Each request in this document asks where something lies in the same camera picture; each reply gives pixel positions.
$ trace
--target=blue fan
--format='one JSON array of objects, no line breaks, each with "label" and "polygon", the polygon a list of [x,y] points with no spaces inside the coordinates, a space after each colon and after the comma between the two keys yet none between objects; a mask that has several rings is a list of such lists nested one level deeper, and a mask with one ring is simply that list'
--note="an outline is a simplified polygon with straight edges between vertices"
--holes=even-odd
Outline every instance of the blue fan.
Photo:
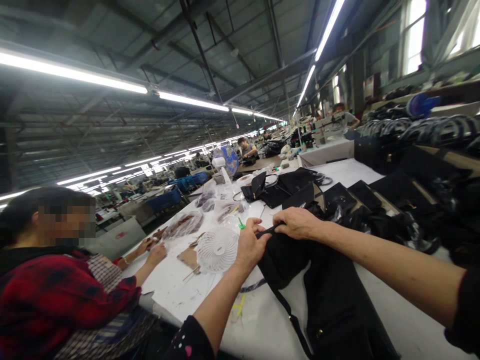
[{"label": "blue fan", "polygon": [[217,147],[213,150],[213,166],[219,173],[223,174],[226,184],[231,184],[230,178],[235,175],[239,169],[239,158],[234,148],[231,146]]}]

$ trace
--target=window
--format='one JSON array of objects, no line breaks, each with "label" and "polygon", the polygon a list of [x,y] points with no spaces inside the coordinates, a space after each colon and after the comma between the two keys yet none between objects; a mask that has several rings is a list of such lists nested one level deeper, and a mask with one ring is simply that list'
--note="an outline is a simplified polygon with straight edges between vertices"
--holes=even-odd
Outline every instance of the window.
[{"label": "window", "polygon": [[422,64],[422,44],[424,37],[427,0],[409,0],[404,14],[403,30],[403,75],[414,73]]},{"label": "window", "polygon": [[467,50],[480,45],[480,1],[470,13],[465,13],[460,21],[463,24],[452,39],[453,48],[448,58],[454,58]]},{"label": "window", "polygon": [[333,102],[335,104],[341,103],[342,100],[340,100],[340,86],[339,86],[339,76],[335,76],[331,84],[333,85]]}]

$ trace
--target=red plaid shirt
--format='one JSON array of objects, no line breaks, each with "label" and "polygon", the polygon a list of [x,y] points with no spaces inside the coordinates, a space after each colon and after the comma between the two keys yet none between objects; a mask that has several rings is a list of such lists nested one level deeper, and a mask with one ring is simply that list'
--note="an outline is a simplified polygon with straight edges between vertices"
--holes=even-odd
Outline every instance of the red plaid shirt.
[{"label": "red plaid shirt", "polygon": [[0,351],[5,359],[43,358],[72,332],[102,328],[138,304],[141,288],[134,276],[106,293],[89,271],[88,258],[80,252],[74,256],[36,257],[0,278]]}]

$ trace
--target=ceiling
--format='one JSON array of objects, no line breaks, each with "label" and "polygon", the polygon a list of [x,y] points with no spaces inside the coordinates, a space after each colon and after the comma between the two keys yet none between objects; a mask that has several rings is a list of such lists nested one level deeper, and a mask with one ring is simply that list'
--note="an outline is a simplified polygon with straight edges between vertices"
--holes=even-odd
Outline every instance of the ceiling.
[{"label": "ceiling", "polygon": [[[371,24],[383,6],[381,0],[361,3],[345,0],[318,80],[343,57],[336,42]],[[288,120],[332,0],[184,4],[191,25],[179,0],[3,0],[0,48]],[[0,113],[0,144],[8,149],[3,156],[17,189],[266,125],[244,114],[235,120],[231,113],[4,65]]]}]

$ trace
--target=small white fan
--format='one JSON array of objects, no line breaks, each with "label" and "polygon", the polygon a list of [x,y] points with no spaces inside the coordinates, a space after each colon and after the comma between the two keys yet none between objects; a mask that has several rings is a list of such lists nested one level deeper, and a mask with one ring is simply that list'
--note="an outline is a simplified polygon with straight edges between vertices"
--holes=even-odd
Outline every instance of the small white fan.
[{"label": "small white fan", "polygon": [[239,234],[228,227],[215,227],[198,241],[196,260],[202,271],[222,273],[237,258]]}]

